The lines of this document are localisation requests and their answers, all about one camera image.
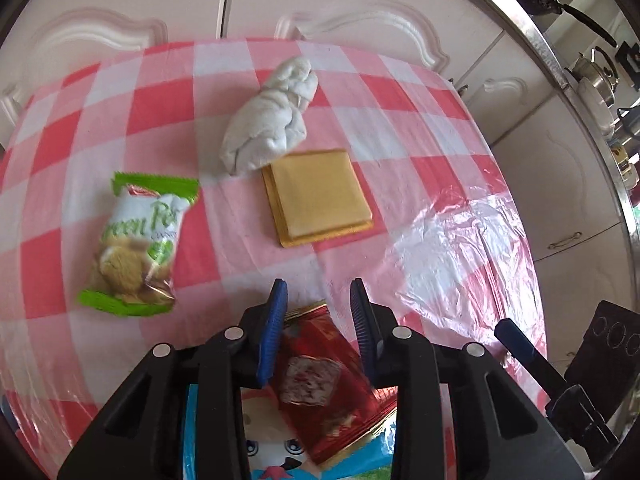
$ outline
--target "yellow sponge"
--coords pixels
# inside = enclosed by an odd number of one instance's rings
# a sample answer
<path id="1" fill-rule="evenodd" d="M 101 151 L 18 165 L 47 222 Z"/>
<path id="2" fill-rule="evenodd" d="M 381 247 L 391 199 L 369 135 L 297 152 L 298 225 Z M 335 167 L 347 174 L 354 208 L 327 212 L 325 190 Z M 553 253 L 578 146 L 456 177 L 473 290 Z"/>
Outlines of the yellow sponge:
<path id="1" fill-rule="evenodd" d="M 345 150 L 287 155 L 262 168 L 262 176 L 283 247 L 373 227 Z"/>

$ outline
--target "green package edge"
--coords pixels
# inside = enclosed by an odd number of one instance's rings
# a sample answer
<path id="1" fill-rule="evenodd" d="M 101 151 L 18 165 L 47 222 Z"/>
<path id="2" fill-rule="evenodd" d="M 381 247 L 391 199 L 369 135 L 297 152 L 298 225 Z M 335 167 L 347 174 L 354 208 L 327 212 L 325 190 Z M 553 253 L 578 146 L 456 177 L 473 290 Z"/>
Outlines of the green package edge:
<path id="1" fill-rule="evenodd" d="M 133 184 L 161 195 L 174 194 L 188 200 L 191 205 L 198 199 L 200 183 L 195 178 L 181 176 L 168 176 L 148 173 L 124 173 L 117 171 L 111 180 L 113 193 L 118 196 L 123 186 Z M 155 303 L 126 303 L 125 301 L 109 296 L 97 290 L 85 289 L 80 291 L 77 300 L 79 303 L 93 307 L 103 312 L 116 316 L 154 316 L 169 312 L 173 305 Z"/>

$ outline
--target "cartoon eye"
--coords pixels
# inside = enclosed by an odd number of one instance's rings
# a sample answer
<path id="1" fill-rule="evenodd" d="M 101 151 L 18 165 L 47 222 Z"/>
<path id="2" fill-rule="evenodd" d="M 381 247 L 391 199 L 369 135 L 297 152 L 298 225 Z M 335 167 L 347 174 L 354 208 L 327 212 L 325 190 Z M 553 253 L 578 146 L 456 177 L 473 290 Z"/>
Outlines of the cartoon eye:
<path id="1" fill-rule="evenodd" d="M 258 443 L 255 440 L 246 441 L 246 455 L 255 456 L 258 453 Z"/>
<path id="2" fill-rule="evenodd" d="M 288 453 L 292 455 L 302 455 L 305 450 L 300 446 L 300 443 L 297 439 L 292 438 L 290 440 L 284 441 L 284 449 L 287 450 Z"/>

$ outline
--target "red and white tablecloth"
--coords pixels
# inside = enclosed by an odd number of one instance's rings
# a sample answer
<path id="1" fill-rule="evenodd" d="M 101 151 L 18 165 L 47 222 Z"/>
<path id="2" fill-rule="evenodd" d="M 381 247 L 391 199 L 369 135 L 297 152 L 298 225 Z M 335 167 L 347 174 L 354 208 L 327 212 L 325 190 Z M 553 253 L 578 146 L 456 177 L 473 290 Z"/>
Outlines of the red and white tablecloth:
<path id="1" fill-rule="evenodd" d="M 284 249 L 259 172 L 218 159 L 231 114 L 290 56 L 319 88 L 300 151 L 345 148 L 372 230 Z M 169 314 L 120 318 L 75 300 L 114 205 L 114 171 L 197 177 Z M 422 67 L 295 41 L 173 43 L 127 54 L 39 89 L 0 164 L 0 378 L 44 470 L 73 443 L 155 343 L 197 345 L 262 302 L 274 278 L 289 306 L 327 299 L 354 340 L 348 285 L 433 342 L 499 354 L 509 316 L 543 352 L 538 285 L 513 199 L 452 86 Z M 514 377 L 543 396 L 513 362 Z"/>

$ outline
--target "green pea cookie package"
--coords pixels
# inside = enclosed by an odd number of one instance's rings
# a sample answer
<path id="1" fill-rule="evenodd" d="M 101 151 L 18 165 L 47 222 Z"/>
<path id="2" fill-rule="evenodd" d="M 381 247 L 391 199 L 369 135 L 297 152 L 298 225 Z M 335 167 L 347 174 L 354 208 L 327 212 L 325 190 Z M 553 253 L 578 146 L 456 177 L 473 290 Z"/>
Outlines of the green pea cookie package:
<path id="1" fill-rule="evenodd" d="M 175 251 L 182 218 L 198 197 L 190 178 L 116 173 L 118 197 L 78 301 L 120 316 L 152 316 L 174 306 Z"/>

